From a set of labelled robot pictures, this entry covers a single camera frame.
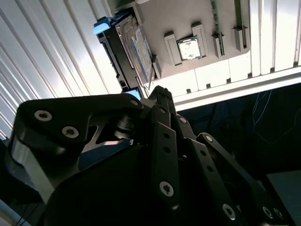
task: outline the white cable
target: white cable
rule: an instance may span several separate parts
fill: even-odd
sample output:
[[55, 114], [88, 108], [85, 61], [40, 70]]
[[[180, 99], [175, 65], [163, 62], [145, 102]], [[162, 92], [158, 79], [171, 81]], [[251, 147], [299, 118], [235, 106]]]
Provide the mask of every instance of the white cable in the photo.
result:
[[254, 126], [258, 123], [258, 121], [259, 121], [259, 120], [261, 119], [261, 117], [263, 116], [263, 113], [264, 113], [265, 109], [266, 109], [267, 106], [268, 106], [268, 103], [269, 103], [269, 99], [270, 99], [270, 97], [271, 97], [271, 94], [272, 94], [272, 90], [269, 92], [269, 98], [268, 98], [268, 100], [267, 100], [267, 102], [266, 102], [266, 104], [265, 104], [265, 106], [264, 106], [264, 109], [263, 109], [263, 111], [262, 111], [260, 117], [259, 117], [259, 118], [257, 119], [257, 121], [254, 123]]
[[255, 131], [255, 126], [253, 127], [253, 132], [258, 135], [261, 139], [263, 139], [265, 142], [267, 142], [268, 144], [273, 144], [275, 142], [277, 142], [281, 137], [283, 137], [285, 134], [287, 134], [288, 132], [290, 132], [295, 126], [296, 126], [296, 122], [297, 122], [297, 116], [298, 116], [298, 113], [301, 111], [301, 108], [299, 108], [299, 110], [297, 111], [296, 115], [295, 115], [295, 118], [294, 118], [294, 123], [293, 123], [293, 126], [288, 129], [285, 133], [283, 133], [280, 137], [278, 137], [276, 140], [273, 140], [273, 141], [268, 141], [266, 140], [265, 138], [263, 138], [259, 133], [257, 133]]
[[254, 105], [254, 107], [253, 107], [253, 114], [255, 113], [255, 111], [256, 111], [256, 109], [257, 109], [257, 105], [258, 105], [259, 101], [260, 101], [262, 98], [264, 98], [264, 96], [265, 96], [267, 93], [268, 93], [268, 91], [266, 91], [260, 99], [258, 99], [258, 97], [259, 97], [259, 95], [260, 95], [260, 93], [258, 93], [256, 102], [255, 102], [255, 105]]

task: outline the corrugated metal wall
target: corrugated metal wall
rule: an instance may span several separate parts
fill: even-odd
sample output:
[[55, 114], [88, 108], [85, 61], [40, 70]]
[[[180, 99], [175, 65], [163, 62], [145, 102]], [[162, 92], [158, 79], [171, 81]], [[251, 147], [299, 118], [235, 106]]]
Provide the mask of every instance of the corrugated metal wall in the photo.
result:
[[0, 138], [23, 101], [120, 93], [92, 33], [102, 0], [0, 0]]
[[[177, 102], [269, 80], [271, 71], [301, 72], [290, 69], [301, 65], [300, 1], [250, 0], [249, 53], [154, 84], [168, 88]], [[0, 0], [0, 138], [10, 136], [16, 109], [25, 100], [121, 91], [92, 33], [96, 19], [105, 15], [102, 0]], [[249, 73], [264, 76], [246, 80]], [[207, 89], [208, 83], [215, 88]]]

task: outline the screw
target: screw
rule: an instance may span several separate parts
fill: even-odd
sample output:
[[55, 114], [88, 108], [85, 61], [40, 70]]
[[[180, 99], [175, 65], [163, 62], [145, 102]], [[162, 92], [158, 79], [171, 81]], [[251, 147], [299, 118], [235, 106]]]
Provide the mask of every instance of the screw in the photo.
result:
[[269, 218], [273, 219], [273, 215], [272, 215], [271, 211], [268, 208], [263, 206], [262, 209], [263, 209], [263, 212], [265, 213], [265, 215], [267, 215]]
[[229, 217], [230, 220], [235, 220], [235, 212], [229, 205], [223, 204], [222, 210]]
[[52, 119], [52, 115], [49, 112], [43, 110], [36, 111], [34, 113], [34, 117], [40, 121], [50, 121]]
[[131, 100], [131, 102], [132, 102], [132, 104], [133, 105], [136, 105], [136, 106], [138, 106], [139, 104], [138, 104], [138, 102], [137, 101], [135, 101], [135, 100]]
[[184, 118], [180, 118], [180, 121], [181, 121], [182, 123], [184, 123], [184, 124], [187, 123], [187, 121], [186, 121]]
[[163, 108], [159, 108], [159, 110], [160, 110], [162, 113], [166, 113], [166, 111], [165, 111]]
[[168, 183], [166, 181], [162, 181], [159, 186], [160, 186], [161, 192], [164, 195], [166, 195], [167, 197], [172, 197], [174, 195], [174, 189], [170, 185], [170, 183]]
[[212, 141], [213, 141], [212, 138], [209, 137], [209, 136], [205, 136], [205, 138], [206, 138], [209, 142], [212, 142]]
[[274, 208], [275, 213], [277, 214], [278, 217], [280, 217], [281, 219], [283, 218], [282, 213], [277, 210], [276, 208]]
[[62, 129], [62, 133], [68, 138], [77, 138], [79, 136], [79, 132], [72, 126], [66, 126]]

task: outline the black cable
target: black cable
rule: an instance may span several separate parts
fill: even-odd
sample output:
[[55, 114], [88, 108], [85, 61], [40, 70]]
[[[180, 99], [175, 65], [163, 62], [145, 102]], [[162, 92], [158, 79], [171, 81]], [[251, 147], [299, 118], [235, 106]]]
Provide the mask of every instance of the black cable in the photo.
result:
[[39, 203], [37, 203], [36, 207], [30, 212], [30, 214], [24, 219], [23, 223], [20, 224], [20, 226], [22, 226], [27, 220], [28, 218], [34, 213], [34, 211], [37, 209], [37, 207], [39, 206]]
[[19, 219], [18, 222], [15, 224], [15, 226], [17, 226], [17, 225], [20, 223], [20, 221], [23, 219], [24, 214], [25, 214], [25, 212], [26, 212], [26, 210], [27, 210], [27, 207], [28, 207], [28, 204], [26, 204], [25, 209], [23, 210], [22, 214], [20, 215], [20, 219]]
[[212, 122], [214, 113], [215, 113], [215, 109], [216, 109], [216, 103], [213, 105], [212, 113], [211, 113], [211, 116], [209, 118], [209, 122], [208, 122], [207, 128], [206, 128], [206, 133], [209, 133], [209, 129], [210, 129], [210, 126], [211, 126], [211, 122]]

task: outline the gray plastic bracket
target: gray plastic bracket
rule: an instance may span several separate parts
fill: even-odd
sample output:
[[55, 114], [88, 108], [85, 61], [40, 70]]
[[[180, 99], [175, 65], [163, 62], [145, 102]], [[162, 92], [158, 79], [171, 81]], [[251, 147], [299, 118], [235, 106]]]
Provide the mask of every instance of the gray plastic bracket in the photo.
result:
[[182, 64], [179, 48], [173, 32], [165, 34], [164, 41], [173, 67]]
[[[246, 37], [246, 46], [244, 46], [243, 32]], [[241, 52], [242, 50], [250, 47], [250, 29], [248, 27], [244, 27], [243, 30], [235, 27], [234, 35], [235, 35], [235, 44], [237, 50]]]
[[220, 42], [218, 40], [218, 36], [217, 35], [213, 35], [213, 45], [214, 45], [214, 51], [215, 51], [215, 55], [217, 56], [217, 58], [221, 58], [222, 57], [222, 53], [221, 53], [221, 48], [220, 48]]
[[156, 80], [161, 79], [162, 70], [161, 70], [161, 66], [160, 66], [160, 63], [159, 63], [158, 56], [154, 56], [154, 58], [152, 60], [152, 66], [154, 67], [155, 73], [157, 75], [157, 79]]
[[201, 56], [202, 57], [207, 56], [208, 55], [208, 46], [207, 46], [207, 41], [206, 41], [206, 37], [205, 37], [204, 26], [202, 24], [192, 25], [191, 29], [192, 29], [193, 36], [198, 37], [199, 50], [201, 52]]

